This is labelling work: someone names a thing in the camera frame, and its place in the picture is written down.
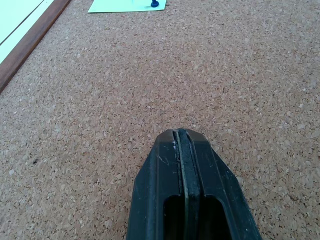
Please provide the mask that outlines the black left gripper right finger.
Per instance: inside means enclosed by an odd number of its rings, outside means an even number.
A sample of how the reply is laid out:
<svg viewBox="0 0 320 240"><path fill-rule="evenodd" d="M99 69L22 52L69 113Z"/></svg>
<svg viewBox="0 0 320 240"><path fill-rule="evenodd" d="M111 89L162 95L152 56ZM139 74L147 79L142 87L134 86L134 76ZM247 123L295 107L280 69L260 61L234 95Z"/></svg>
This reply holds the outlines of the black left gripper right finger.
<svg viewBox="0 0 320 240"><path fill-rule="evenodd" d="M260 240L240 184L209 141L176 131L184 195L185 240Z"/></svg>

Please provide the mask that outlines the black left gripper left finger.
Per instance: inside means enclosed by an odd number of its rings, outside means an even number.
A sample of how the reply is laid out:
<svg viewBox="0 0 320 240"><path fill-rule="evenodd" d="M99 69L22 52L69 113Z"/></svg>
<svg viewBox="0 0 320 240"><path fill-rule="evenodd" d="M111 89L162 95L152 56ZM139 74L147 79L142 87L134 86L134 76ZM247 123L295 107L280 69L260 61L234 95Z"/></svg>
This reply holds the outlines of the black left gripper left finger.
<svg viewBox="0 0 320 240"><path fill-rule="evenodd" d="M168 129L157 136L134 180L126 239L188 239L178 143L183 132Z"/></svg>

